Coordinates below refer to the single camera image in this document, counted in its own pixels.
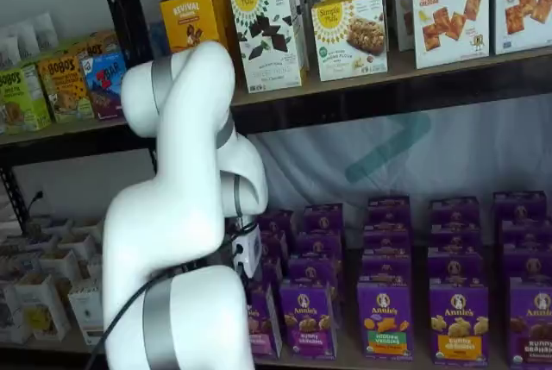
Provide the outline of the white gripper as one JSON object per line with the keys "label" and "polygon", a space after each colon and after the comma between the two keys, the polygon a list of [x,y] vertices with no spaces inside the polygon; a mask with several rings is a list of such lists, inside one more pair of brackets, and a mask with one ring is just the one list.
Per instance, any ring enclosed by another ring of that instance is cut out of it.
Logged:
{"label": "white gripper", "polygon": [[248,279],[255,276],[260,264],[262,243],[258,225],[248,225],[232,241],[232,262],[235,271]]}

